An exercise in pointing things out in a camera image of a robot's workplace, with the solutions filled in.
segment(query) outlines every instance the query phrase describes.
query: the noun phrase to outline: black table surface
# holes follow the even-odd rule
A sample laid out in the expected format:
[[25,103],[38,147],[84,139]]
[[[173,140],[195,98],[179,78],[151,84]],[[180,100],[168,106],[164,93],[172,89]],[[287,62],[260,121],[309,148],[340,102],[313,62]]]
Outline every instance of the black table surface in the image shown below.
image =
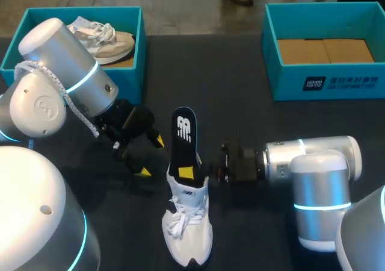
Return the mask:
[[[0,40],[2,54],[9,42]],[[351,185],[352,201],[385,184],[385,101],[274,102],[259,34],[148,36],[143,92],[166,144],[154,157],[169,151],[171,114],[187,105],[197,115],[204,163],[216,165],[221,142],[236,133],[245,146],[257,148],[266,142],[349,135],[357,139],[363,158],[362,177]],[[111,146],[107,139],[95,140],[68,111],[62,129],[36,140],[34,149],[59,168],[94,226],[101,271],[179,270],[161,228],[167,183],[152,195],[122,189],[119,178],[128,171],[112,159]],[[214,243],[206,270],[341,270],[335,254],[300,246],[290,189],[290,184],[265,182],[232,188],[211,183]]]

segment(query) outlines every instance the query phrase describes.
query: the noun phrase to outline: floor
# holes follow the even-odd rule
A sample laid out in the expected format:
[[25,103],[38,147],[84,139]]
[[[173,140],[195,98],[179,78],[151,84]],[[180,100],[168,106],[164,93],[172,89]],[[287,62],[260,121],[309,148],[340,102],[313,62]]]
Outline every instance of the floor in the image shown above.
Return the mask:
[[266,3],[315,0],[254,1],[242,8],[223,0],[0,0],[0,37],[14,34],[28,7],[142,6],[148,34],[209,34],[260,31]]

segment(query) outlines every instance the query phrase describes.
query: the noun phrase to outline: shoelace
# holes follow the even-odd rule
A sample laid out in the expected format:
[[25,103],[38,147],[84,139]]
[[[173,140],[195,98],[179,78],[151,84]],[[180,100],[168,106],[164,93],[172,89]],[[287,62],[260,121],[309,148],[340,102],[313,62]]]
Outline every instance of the shoelace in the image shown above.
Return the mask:
[[206,200],[207,196],[204,196],[196,208],[190,208],[179,203],[177,196],[173,196],[170,202],[174,203],[176,213],[173,214],[167,225],[168,233],[176,239],[182,238],[183,231],[187,225],[199,224],[205,215]]
[[111,42],[116,39],[116,32],[115,28],[111,26],[111,24],[101,24],[99,22],[91,22],[92,25],[95,25],[96,28],[94,28],[95,32],[100,31],[100,33],[90,36],[89,38],[99,38],[99,41],[97,44],[100,44],[101,42]]

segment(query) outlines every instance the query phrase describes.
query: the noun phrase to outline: brown cardboard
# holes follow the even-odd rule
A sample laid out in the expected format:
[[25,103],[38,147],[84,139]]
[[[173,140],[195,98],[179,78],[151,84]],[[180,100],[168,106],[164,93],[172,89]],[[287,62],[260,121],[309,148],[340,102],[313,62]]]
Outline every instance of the brown cardboard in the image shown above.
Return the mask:
[[363,39],[281,39],[284,64],[374,63]]
[[321,39],[281,39],[278,40],[278,45],[284,64],[330,63]]
[[331,63],[374,62],[363,39],[324,39],[324,44]]
[[134,58],[131,57],[130,59],[114,63],[114,64],[109,64],[109,65],[103,65],[103,68],[107,67],[132,67],[134,65]]

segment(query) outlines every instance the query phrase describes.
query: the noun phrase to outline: black insole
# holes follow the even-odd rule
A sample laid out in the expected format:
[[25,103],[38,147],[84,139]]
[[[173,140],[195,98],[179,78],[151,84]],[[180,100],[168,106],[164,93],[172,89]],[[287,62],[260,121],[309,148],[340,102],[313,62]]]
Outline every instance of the black insole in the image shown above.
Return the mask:
[[198,126],[189,107],[177,108],[171,118],[171,161],[169,174],[181,184],[201,187],[205,176],[197,161]]

